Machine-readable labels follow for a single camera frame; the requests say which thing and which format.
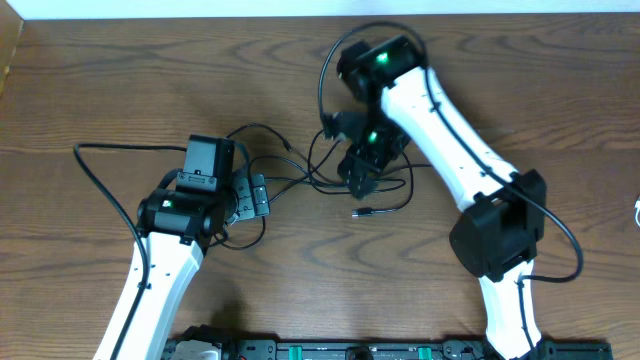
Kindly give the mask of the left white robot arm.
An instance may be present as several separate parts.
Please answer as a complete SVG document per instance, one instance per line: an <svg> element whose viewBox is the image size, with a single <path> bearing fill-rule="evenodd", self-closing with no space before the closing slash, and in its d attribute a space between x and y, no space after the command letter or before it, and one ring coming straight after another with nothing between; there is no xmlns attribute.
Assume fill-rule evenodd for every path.
<svg viewBox="0 0 640 360"><path fill-rule="evenodd" d="M98 359L158 359L180 302L208 250L229 244L228 229L269 213L264 179L250 164L235 167L246 148L226 137L190 136L184 164L144 198L128 276Z"/></svg>

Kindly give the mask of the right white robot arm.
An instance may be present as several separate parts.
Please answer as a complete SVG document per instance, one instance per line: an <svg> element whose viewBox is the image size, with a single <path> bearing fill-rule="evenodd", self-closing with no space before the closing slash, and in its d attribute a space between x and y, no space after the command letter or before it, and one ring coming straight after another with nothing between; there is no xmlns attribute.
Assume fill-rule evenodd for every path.
<svg viewBox="0 0 640 360"><path fill-rule="evenodd" d="M534 358L541 333L524 278L533 272L544 234L544 219L533 207L546 200L541 175L519 173L481 139L406 37L350 46L337 73L357 100L416 144L450 191L461 213L450 246L479 280L488 343L504 359Z"/></svg>

